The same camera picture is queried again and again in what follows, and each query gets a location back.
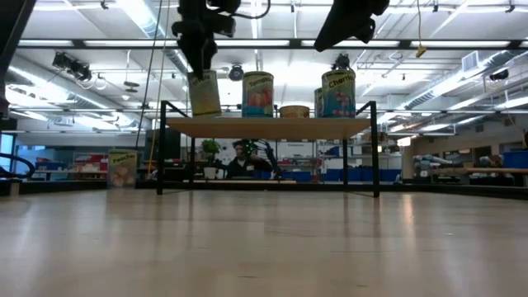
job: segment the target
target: wooden floor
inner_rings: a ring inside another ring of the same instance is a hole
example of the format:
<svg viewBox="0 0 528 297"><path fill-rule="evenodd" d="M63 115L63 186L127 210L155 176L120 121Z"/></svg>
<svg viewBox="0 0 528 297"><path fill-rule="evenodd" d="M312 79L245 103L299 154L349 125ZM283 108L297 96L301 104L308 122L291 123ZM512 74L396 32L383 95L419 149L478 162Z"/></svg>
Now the wooden floor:
<svg viewBox="0 0 528 297"><path fill-rule="evenodd" d="M528 204L93 191L0 201L0 296L526 296Z"/></svg>

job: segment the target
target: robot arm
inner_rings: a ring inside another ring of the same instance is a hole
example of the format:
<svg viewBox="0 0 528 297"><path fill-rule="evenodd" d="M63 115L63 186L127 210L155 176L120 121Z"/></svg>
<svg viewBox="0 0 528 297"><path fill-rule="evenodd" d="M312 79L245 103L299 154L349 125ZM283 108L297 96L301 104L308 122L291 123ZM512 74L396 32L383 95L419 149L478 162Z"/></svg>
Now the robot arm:
<svg viewBox="0 0 528 297"><path fill-rule="evenodd" d="M267 9L260 16L245 16L236 13L240 0L180 0L181 21L172 25L172 33L180 36L178 46L195 75L203 78L204 69L211 67L211 60L218 51L215 33L233 37L236 27L233 17L258 19L270 11L270 6L271 0L267 0ZM315 41L315 49L321 52L351 37L368 43L375 31L375 22L370 17L372 14L380 16L388 6L389 0L334 0Z"/></svg>

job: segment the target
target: yellow can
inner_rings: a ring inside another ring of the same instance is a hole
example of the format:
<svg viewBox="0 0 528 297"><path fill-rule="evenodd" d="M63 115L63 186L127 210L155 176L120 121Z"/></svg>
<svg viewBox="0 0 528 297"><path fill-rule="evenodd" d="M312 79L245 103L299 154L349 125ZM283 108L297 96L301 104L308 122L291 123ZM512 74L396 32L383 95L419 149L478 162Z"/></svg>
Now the yellow can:
<svg viewBox="0 0 528 297"><path fill-rule="evenodd" d="M189 73L187 79L189 80L192 116L222 116L216 71L205 70L204 79L198 79L194 73Z"/></svg>

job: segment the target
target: can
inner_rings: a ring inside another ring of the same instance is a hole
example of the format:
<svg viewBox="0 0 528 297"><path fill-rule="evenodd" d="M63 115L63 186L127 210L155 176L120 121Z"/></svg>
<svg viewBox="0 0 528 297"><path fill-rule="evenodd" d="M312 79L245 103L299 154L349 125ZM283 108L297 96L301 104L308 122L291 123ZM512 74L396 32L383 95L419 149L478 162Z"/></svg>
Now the can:
<svg viewBox="0 0 528 297"><path fill-rule="evenodd" d="M313 91L313 102L315 105L315 117L323 117L323 88L317 88Z"/></svg>
<svg viewBox="0 0 528 297"><path fill-rule="evenodd" d="M323 74L323 117L356 117L356 73L334 70Z"/></svg>
<svg viewBox="0 0 528 297"><path fill-rule="evenodd" d="M273 75L251 71L242 85L242 117L273 117Z"/></svg>
<svg viewBox="0 0 528 297"><path fill-rule="evenodd" d="M205 70L204 79L199 79L194 73L187 74L189 81L189 99L193 117L222 116L220 95L216 71Z"/></svg>
<svg viewBox="0 0 528 297"><path fill-rule="evenodd" d="M309 118L310 109L306 106L283 106L279 109L281 118Z"/></svg>

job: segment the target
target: cable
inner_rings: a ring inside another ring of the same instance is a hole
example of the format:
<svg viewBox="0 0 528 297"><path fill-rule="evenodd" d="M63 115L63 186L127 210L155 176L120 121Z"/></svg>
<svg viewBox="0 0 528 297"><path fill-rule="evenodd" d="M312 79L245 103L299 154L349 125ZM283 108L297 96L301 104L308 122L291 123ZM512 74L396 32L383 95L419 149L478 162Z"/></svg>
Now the cable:
<svg viewBox="0 0 528 297"><path fill-rule="evenodd" d="M267 15L267 13L270 12L270 9L271 9L271 0L267 0L266 10L260 16L247 16L247 15L239 14L239 13L236 13L236 12L230 14L229 16L230 17L241 17L241 18L245 18L245 19L248 19L248 20L256 20L256 19L265 17Z"/></svg>
<svg viewBox="0 0 528 297"><path fill-rule="evenodd" d="M168 5L169 6L171 5L171 0L168 0ZM169 14L170 11L171 11L170 9L167 9L167 20L170 17L170 14ZM167 32L167 30L168 30L168 22L165 25L165 31ZM165 40L163 41L162 51L164 51L166 47L167 47L167 36L165 36ZM156 116L154 117L154 128L155 128L156 123L158 123L158 108L159 108L159 102L162 97L162 80L163 80L163 70L164 69L165 69L165 54L162 57L162 72L159 76L160 79L159 79L159 87L158 87L158 102L156 102ZM148 158L147 175L150 175L150 168L152 167L152 158L154 156L154 144L156 144L156 133L155 132L153 133L152 145L150 146L150 157Z"/></svg>
<svg viewBox="0 0 528 297"><path fill-rule="evenodd" d="M158 20L156 21L156 31L154 32L154 41L152 43L152 50L150 52L150 62L148 62L148 72L147 72L147 83L145 85L145 96L143 98L143 105L141 106L141 116L139 117L139 127L138 127L138 134L135 138L135 147L134 149L137 151L139 146L139 134L141 133L141 125L143 124L143 118L145 115L145 107L147 103L147 95L149 94L149 83L150 83L150 74L152 72L152 62L154 61L154 51L156 50L156 40L158 38L158 32L159 32L159 22L161 21L162 16L162 6L159 6L158 10Z"/></svg>

